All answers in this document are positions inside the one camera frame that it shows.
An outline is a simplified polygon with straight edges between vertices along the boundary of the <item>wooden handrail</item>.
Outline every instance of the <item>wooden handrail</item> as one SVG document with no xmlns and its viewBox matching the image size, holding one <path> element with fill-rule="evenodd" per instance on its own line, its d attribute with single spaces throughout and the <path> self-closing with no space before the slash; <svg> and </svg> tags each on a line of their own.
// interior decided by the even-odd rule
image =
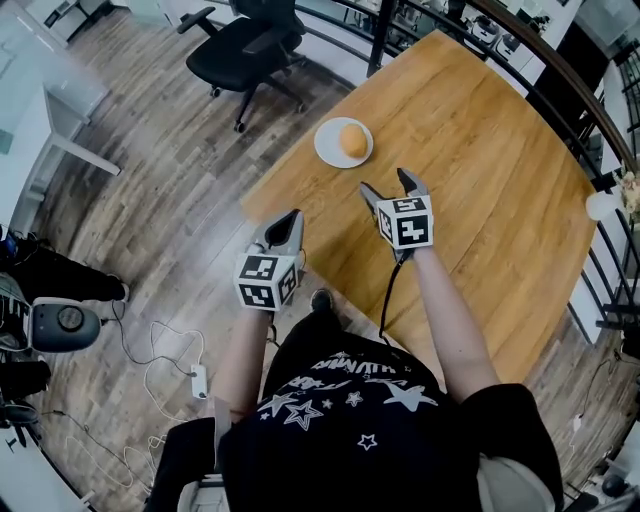
<svg viewBox="0 0 640 512">
<path fill-rule="evenodd" d="M 494 0 L 467 0 L 467 3 L 501 25 L 529 48 L 544 64 L 559 73 L 580 97 L 585 105 L 585 110 L 593 117 L 596 126 L 611 146 L 616 157 L 625 163 L 627 169 L 634 172 L 638 171 L 634 155 L 631 154 L 627 143 L 615 124 L 613 124 L 609 114 L 607 114 L 582 78 L 558 52 L 551 48 L 546 41 L 519 18 L 499 5 L 498 2 Z"/>
</svg>

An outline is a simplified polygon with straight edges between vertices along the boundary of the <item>black shoe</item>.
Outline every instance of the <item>black shoe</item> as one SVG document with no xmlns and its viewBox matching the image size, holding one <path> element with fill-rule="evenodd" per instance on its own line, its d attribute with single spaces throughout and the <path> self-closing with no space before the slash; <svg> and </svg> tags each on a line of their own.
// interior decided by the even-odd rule
<svg viewBox="0 0 640 512">
<path fill-rule="evenodd" d="M 331 292 L 325 288 L 319 288 L 311 296 L 311 311 L 332 311 L 333 297 Z"/>
</svg>

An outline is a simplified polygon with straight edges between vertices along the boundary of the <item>chair armrest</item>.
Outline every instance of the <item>chair armrest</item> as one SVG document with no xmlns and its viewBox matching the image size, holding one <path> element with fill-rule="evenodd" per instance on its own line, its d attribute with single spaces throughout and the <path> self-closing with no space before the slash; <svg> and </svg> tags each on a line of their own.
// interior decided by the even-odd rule
<svg viewBox="0 0 640 512">
<path fill-rule="evenodd" d="M 218 31 L 216 30 L 216 28 L 207 19 L 207 16 L 209 16 L 209 14 L 211 14 L 215 10 L 215 7 L 205 7 L 195 14 L 184 15 L 182 18 L 180 18 L 180 21 L 182 21 L 182 23 L 178 26 L 178 28 L 176 28 L 176 31 L 178 32 L 178 34 L 184 34 L 194 25 L 198 25 L 210 36 L 217 33 Z"/>
<path fill-rule="evenodd" d="M 249 55 L 255 55 L 263 50 L 266 50 L 270 46 L 280 44 L 285 37 L 291 33 L 291 30 L 283 27 L 273 27 L 257 39 L 251 41 L 247 46 L 242 49 L 242 53 Z"/>
</svg>

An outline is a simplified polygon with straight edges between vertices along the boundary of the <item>power strip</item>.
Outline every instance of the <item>power strip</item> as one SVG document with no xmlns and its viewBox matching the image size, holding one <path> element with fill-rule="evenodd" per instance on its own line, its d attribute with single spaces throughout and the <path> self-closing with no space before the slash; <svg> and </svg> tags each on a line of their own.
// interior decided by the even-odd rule
<svg viewBox="0 0 640 512">
<path fill-rule="evenodd" d="M 194 398 L 205 400 L 208 396 L 207 390 L 207 369 L 201 364 L 192 364 L 191 373 L 191 394 Z"/>
</svg>

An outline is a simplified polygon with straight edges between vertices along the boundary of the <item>forearm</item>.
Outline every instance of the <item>forearm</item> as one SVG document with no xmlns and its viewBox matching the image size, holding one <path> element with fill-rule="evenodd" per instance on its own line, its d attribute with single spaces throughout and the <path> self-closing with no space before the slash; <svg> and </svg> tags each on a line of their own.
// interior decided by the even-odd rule
<svg viewBox="0 0 640 512">
<path fill-rule="evenodd" d="M 461 402 L 482 388 L 498 384 L 482 331 L 435 249 L 416 249 L 413 259 L 449 393 Z"/>
<path fill-rule="evenodd" d="M 270 323 L 268 312 L 243 309 L 213 379 L 213 395 L 227 402 L 233 419 L 240 419 L 258 402 Z"/>
</svg>

